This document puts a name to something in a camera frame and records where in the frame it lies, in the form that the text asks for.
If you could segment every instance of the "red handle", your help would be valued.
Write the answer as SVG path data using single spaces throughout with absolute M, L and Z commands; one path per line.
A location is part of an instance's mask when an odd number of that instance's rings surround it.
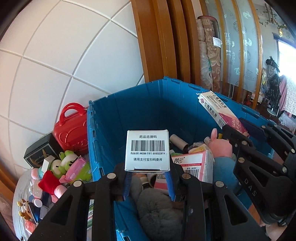
M 79 115 L 84 115 L 86 113 L 86 110 L 84 109 L 84 107 L 80 104 L 78 104 L 77 106 L 76 105 L 66 105 L 62 112 L 61 112 L 61 115 L 59 117 L 59 125 L 62 126 L 63 124 L 65 124 L 65 113 L 67 110 L 71 110 L 71 109 L 74 109 L 74 110 L 77 110 L 79 112 Z
M 64 108 L 63 108 L 63 110 L 66 109 L 66 108 L 68 108 L 69 106 L 76 106 L 76 107 L 80 107 L 80 108 L 84 109 L 84 107 L 81 104 L 72 102 L 72 103 L 69 103 L 69 104 L 65 105 Z

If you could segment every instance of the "pink clothing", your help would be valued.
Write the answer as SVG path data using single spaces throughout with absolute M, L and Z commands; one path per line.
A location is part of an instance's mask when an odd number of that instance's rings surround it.
M 287 100 L 287 78 L 282 75 L 280 77 L 279 91 L 281 93 L 281 98 L 279 99 L 279 109 L 285 110 L 286 100 Z

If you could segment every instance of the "gray plush toy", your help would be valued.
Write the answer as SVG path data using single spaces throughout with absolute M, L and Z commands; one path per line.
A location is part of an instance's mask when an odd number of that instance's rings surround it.
M 183 211 L 173 208 L 169 196 L 154 188 L 142 190 L 133 176 L 130 195 L 134 199 L 143 230 L 151 241 L 180 241 Z

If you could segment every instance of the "white medicine box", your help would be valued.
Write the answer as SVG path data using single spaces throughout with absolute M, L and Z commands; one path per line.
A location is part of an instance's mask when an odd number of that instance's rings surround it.
M 125 170 L 138 173 L 168 172 L 170 170 L 168 130 L 128 131 Z

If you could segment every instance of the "erythromycin ointment box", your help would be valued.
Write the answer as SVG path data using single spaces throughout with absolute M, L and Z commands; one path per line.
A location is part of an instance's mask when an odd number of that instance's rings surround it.
M 163 173 L 170 170 L 168 130 L 128 131 L 125 171 Z
M 235 114 L 212 91 L 199 94 L 198 101 L 213 117 L 221 129 L 223 126 L 229 125 L 244 136 L 249 136 L 247 130 Z

